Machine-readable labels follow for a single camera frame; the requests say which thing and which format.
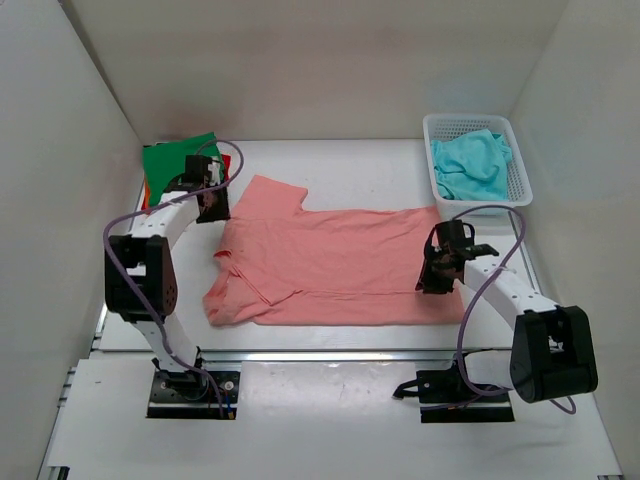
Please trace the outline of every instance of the folded clothes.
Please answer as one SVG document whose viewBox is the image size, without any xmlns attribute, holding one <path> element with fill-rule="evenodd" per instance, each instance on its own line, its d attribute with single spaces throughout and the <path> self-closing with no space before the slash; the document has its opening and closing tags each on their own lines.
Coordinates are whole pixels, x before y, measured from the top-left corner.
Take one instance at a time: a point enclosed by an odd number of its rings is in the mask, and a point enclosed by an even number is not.
<svg viewBox="0 0 640 480">
<path fill-rule="evenodd" d="M 489 130 L 431 142 L 438 193 L 448 200 L 506 201 L 513 159 L 504 135 Z"/>
<path fill-rule="evenodd" d="M 394 212 L 303 210 L 307 189 L 255 176 L 215 254 L 203 303 L 212 325 L 458 323 L 458 291 L 415 291 L 435 207 Z"/>
</svg>

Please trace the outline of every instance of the red cloth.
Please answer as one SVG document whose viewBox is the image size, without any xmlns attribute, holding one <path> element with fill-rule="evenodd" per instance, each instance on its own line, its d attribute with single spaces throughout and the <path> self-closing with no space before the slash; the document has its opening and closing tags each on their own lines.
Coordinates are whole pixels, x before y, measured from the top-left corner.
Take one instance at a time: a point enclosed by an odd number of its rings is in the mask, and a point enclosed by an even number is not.
<svg viewBox="0 0 640 480">
<path fill-rule="evenodd" d="M 232 211 L 204 296 L 212 325 L 445 324 L 457 291 L 414 290 L 435 207 L 379 212 L 302 209 L 307 190 L 255 176 Z"/>
</svg>

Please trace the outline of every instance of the green cloth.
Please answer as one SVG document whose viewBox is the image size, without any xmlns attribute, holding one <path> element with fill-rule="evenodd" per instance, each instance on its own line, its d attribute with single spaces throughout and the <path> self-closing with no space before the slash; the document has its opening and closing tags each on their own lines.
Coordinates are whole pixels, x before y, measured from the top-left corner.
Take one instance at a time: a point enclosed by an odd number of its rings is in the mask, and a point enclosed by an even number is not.
<svg viewBox="0 0 640 480">
<path fill-rule="evenodd" d="M 177 175 L 184 173 L 184 159 L 187 155 L 193 155 L 196 150 L 209 140 L 213 140 L 213 132 L 199 137 L 191 137 L 180 142 L 163 143 L 146 147 L 142 150 L 142 166 L 147 180 L 147 186 L 151 192 L 149 206 L 153 207 L 160 202 L 162 192 L 169 182 Z M 205 148 L 202 155 L 210 157 L 220 156 L 216 145 Z"/>
</svg>

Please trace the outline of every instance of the pink cloth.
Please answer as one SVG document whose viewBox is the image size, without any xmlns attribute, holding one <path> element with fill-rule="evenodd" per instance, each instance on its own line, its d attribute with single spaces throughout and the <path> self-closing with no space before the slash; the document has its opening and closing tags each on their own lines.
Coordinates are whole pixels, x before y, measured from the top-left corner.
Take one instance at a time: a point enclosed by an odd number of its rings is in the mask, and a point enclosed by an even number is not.
<svg viewBox="0 0 640 480">
<path fill-rule="evenodd" d="M 302 209 L 307 189 L 255 176 L 232 211 L 203 303 L 212 325 L 458 323 L 457 291 L 414 290 L 437 210 Z"/>
</svg>

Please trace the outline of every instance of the pink shirt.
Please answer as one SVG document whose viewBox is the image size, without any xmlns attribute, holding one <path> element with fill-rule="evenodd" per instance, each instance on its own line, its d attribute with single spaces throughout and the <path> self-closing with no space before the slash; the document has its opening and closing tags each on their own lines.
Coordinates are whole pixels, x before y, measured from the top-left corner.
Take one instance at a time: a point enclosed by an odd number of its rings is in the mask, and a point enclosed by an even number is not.
<svg viewBox="0 0 640 480">
<path fill-rule="evenodd" d="M 307 189 L 254 176 L 227 222 L 204 296 L 212 325 L 458 323 L 457 291 L 414 290 L 435 207 L 396 212 L 302 209 Z"/>
</svg>

